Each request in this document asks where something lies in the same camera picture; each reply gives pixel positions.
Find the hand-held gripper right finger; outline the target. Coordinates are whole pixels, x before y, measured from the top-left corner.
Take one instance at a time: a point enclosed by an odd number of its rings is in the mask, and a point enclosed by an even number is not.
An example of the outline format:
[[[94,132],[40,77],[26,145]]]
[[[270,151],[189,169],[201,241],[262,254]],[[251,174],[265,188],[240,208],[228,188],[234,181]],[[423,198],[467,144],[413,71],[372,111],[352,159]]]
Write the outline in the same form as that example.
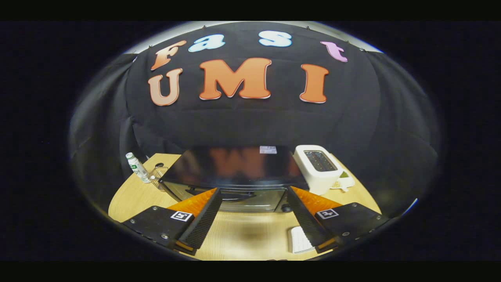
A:
[[[287,189],[287,200],[318,253],[349,248],[390,221],[361,203],[340,204],[297,187]]]

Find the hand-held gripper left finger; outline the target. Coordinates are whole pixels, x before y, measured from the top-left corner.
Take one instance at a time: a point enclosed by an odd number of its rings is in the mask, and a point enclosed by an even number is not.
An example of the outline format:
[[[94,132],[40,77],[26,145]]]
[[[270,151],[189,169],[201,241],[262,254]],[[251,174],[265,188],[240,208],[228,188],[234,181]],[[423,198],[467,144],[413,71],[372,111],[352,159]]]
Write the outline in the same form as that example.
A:
[[[195,255],[221,204],[222,193],[213,188],[168,208],[151,206],[123,225],[163,248]]]

